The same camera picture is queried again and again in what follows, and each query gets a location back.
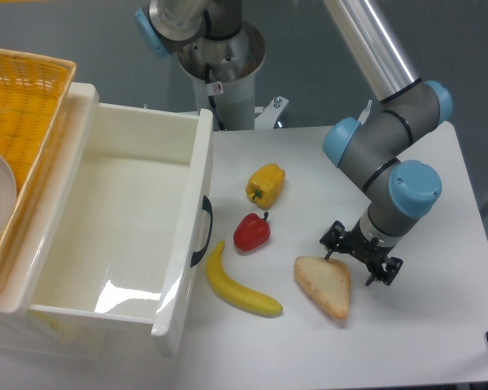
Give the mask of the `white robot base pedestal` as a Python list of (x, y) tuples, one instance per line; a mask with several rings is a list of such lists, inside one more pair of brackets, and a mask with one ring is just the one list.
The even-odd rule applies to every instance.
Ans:
[(255, 76), (265, 58), (264, 38), (244, 21), (233, 37), (206, 37), (188, 44), (178, 55), (192, 81), (196, 108), (213, 114), (215, 130), (255, 127)]

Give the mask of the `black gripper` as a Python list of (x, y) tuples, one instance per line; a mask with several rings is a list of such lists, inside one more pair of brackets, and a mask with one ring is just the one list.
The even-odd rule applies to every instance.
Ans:
[(320, 243), (325, 247), (325, 260), (329, 260), (333, 253), (340, 253), (350, 254), (365, 263), (370, 272), (366, 286), (374, 281), (391, 285), (403, 265), (402, 259), (387, 256), (393, 245), (383, 245), (377, 237), (368, 239), (360, 230), (348, 232), (338, 220), (327, 229)]

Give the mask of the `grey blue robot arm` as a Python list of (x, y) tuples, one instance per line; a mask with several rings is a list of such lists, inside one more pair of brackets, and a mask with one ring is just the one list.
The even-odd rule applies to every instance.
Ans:
[[(350, 254), (370, 281), (391, 284), (402, 261), (390, 251), (439, 198), (430, 166), (399, 155), (445, 122), (449, 91), (416, 72), (374, 1), (328, 1), (338, 31), (381, 111), (336, 123), (325, 136), (327, 158), (370, 201), (351, 230), (335, 222), (322, 236), (329, 253)], [(265, 57), (261, 33), (242, 18), (239, 1), (152, 1), (135, 13), (137, 27), (159, 57), (171, 54), (193, 81), (196, 104), (219, 131), (258, 127), (255, 73)]]

